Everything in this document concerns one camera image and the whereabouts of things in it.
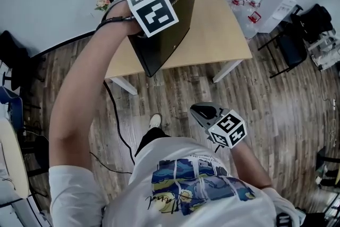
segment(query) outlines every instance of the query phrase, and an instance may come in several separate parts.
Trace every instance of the table leg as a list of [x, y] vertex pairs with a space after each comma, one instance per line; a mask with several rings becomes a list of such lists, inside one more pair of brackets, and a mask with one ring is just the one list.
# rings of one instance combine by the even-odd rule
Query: table leg
[[235, 60], [235, 61], [230, 61], [227, 62], [219, 71], [216, 76], [212, 79], [214, 83], [219, 82], [221, 79], [224, 78], [227, 74], [229, 74], [235, 67], [237, 67], [243, 60]]
[[127, 80], [125, 80], [123, 77], [113, 77], [110, 78], [114, 83], [118, 84], [120, 87], [122, 87], [124, 90], [128, 91], [131, 95], [135, 96], [138, 95], [137, 89], [131, 85]]

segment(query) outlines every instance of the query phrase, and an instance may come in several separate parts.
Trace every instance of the floor plank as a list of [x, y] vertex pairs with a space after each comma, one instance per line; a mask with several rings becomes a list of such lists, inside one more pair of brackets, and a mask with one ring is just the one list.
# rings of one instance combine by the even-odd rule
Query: floor plank
[[[316, 152], [325, 145], [329, 156], [340, 157], [336, 142], [339, 107], [333, 111], [329, 101], [323, 100], [320, 72], [310, 59], [289, 73], [269, 79], [275, 72], [273, 61], [266, 49], [257, 51], [269, 39], [269, 35], [257, 35], [250, 42], [253, 59], [243, 61], [218, 83], [213, 83], [212, 78], [223, 63], [158, 71], [152, 78], [144, 73], [130, 75], [126, 78], [137, 88], [137, 96], [107, 81], [117, 104], [122, 136], [134, 154], [147, 131], [150, 117], [160, 113], [166, 134], [191, 137], [215, 149], [216, 145], [207, 140], [204, 130], [190, 114], [192, 104], [214, 101], [234, 109], [245, 119], [249, 133], [246, 140], [268, 170], [277, 191], [308, 212], [322, 211], [334, 194], [319, 190], [314, 183]], [[45, 77], [45, 82], [34, 82], [33, 96], [29, 99], [42, 109], [26, 113], [25, 121], [41, 126], [47, 137], [57, 93], [88, 40], [79, 40], [47, 53], [46, 61], [41, 64], [39, 74]], [[272, 48], [279, 68], [283, 68], [285, 64], [280, 52], [274, 46]], [[322, 72], [322, 79], [323, 96], [340, 99], [335, 69]], [[119, 139], [116, 125], [112, 102], [103, 87], [89, 133], [91, 151], [112, 169], [132, 171], [129, 151]], [[217, 154], [231, 173], [237, 175], [230, 152], [220, 148]], [[26, 163], [29, 170], [38, 167], [34, 156], [27, 157]], [[106, 200], [115, 198], [126, 187], [129, 175], [109, 172], [95, 158], [92, 158], [92, 164]], [[46, 174], [32, 177], [30, 181], [37, 191], [49, 194]], [[38, 196], [38, 200], [43, 209], [49, 208], [48, 198]]]

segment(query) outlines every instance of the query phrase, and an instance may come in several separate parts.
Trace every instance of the white t-shirt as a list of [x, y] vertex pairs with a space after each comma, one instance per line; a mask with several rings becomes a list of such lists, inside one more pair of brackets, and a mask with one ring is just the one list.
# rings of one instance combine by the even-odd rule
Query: white t-shirt
[[276, 226], [281, 212], [300, 226], [289, 201], [272, 188], [260, 190], [229, 176], [216, 154], [193, 139], [156, 139], [135, 161], [129, 185], [106, 207], [92, 172], [51, 167], [54, 227]]

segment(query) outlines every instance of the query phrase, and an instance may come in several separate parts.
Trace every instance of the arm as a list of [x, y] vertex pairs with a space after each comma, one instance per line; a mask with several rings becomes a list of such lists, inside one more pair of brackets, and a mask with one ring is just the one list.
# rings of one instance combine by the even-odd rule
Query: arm
[[241, 141], [231, 149], [239, 178], [254, 187], [272, 187], [268, 173], [248, 145]]
[[[107, 18], [130, 15], [127, 2], [118, 3]], [[136, 22], [101, 27], [81, 52], [59, 91], [49, 128], [50, 166], [91, 169], [88, 134], [109, 63], [123, 39], [139, 31]]]

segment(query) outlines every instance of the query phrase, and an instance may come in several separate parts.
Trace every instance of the wooden table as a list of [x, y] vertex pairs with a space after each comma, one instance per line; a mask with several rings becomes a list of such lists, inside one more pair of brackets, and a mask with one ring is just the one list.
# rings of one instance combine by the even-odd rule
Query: wooden table
[[[190, 30], [161, 69], [225, 62], [213, 78], [219, 82], [251, 52], [226, 0], [195, 0]], [[133, 95], [137, 90], [122, 76], [144, 72], [126, 38], [112, 58], [105, 78], [110, 78]]]
[[16, 134], [7, 119], [0, 119], [0, 141], [3, 147], [9, 178], [15, 186], [15, 192], [20, 198], [25, 199], [30, 192], [25, 163]]

